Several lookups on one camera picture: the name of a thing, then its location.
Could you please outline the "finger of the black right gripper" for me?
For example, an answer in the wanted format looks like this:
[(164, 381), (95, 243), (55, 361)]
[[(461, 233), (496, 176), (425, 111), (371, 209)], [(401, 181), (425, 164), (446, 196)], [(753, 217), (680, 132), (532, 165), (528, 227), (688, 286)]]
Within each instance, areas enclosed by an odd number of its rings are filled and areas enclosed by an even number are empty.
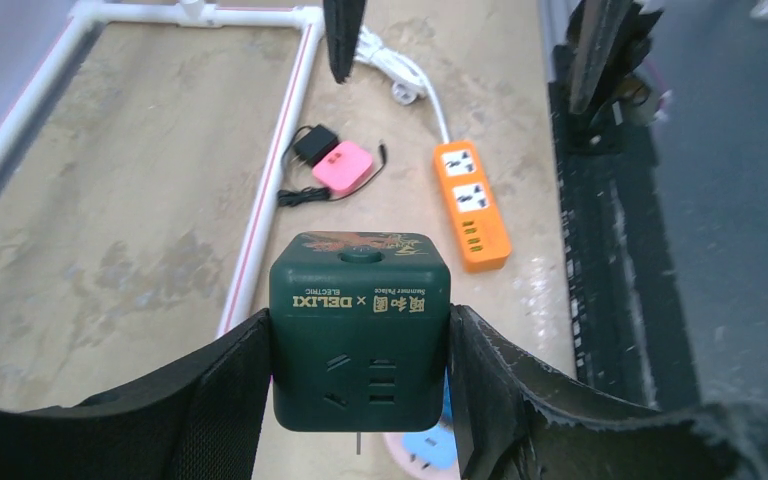
[(323, 18), (329, 67), (336, 83), (351, 75), (366, 0), (323, 0)]

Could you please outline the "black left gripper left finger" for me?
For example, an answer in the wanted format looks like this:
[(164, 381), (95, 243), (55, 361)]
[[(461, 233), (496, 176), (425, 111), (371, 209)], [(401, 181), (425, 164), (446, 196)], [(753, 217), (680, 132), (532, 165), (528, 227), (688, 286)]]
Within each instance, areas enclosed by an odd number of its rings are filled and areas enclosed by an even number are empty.
[(249, 479), (270, 374), (261, 310), (77, 405), (0, 410), (0, 479)]

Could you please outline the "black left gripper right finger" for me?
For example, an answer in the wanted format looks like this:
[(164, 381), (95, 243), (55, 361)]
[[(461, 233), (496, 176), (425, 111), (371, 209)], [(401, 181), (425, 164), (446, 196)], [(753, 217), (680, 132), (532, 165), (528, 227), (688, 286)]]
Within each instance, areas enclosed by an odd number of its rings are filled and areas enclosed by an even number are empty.
[(593, 389), (451, 309), (448, 375), (464, 479), (768, 479), (768, 405), (657, 411)]

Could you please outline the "blue cube socket adapter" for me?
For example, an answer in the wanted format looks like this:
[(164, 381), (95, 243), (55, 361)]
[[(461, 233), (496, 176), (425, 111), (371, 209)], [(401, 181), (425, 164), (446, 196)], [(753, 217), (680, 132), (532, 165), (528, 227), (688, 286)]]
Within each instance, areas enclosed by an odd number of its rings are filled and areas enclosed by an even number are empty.
[(450, 396), (450, 382), (449, 382), (449, 376), (445, 374), (444, 385), (443, 385), (442, 413), (441, 413), (440, 422), (445, 424), (451, 424), (452, 420), (453, 420), (453, 414), (452, 414), (452, 404), (451, 404), (451, 396)]

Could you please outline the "light blue USB charger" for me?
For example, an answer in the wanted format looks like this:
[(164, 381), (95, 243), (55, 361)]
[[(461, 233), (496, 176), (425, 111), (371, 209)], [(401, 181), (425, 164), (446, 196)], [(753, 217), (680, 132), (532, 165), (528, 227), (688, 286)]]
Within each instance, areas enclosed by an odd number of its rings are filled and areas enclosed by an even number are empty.
[(421, 470), (446, 470), (457, 460), (454, 433), (440, 425), (423, 432), (405, 433), (402, 437), (402, 447), (410, 462), (418, 465)]

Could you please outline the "pink round socket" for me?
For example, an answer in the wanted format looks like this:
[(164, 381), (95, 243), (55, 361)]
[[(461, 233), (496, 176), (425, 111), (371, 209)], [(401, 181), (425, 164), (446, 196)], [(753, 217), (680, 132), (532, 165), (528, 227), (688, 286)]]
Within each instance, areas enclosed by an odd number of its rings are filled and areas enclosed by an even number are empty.
[(438, 469), (429, 465), (424, 468), (425, 461), (419, 457), (412, 460), (402, 444), (403, 433), (383, 433), (384, 442), (394, 462), (413, 479), (421, 480), (458, 480), (460, 472), (458, 463), (454, 462), (447, 469)]

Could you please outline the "black power adapter with cord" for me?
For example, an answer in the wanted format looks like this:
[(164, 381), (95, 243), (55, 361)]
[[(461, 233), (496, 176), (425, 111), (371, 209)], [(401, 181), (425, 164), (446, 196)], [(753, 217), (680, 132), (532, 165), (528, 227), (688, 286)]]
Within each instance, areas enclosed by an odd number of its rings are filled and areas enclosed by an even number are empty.
[(317, 186), (282, 188), (276, 195), (279, 207), (297, 207), (314, 202), (335, 202), (360, 192), (388, 164), (388, 150), (383, 142), (377, 147), (378, 159), (358, 144), (341, 140), (323, 124), (303, 125), (281, 156), (281, 166), (293, 162), (310, 169)]

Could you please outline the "dark green cube plug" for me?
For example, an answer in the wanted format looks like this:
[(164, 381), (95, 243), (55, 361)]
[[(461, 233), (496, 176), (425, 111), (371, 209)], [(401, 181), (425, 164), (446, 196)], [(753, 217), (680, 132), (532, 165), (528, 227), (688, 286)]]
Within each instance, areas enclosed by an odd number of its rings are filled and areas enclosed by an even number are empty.
[(277, 421), (298, 432), (432, 427), (450, 295), (450, 270), (425, 235), (296, 235), (269, 272)]

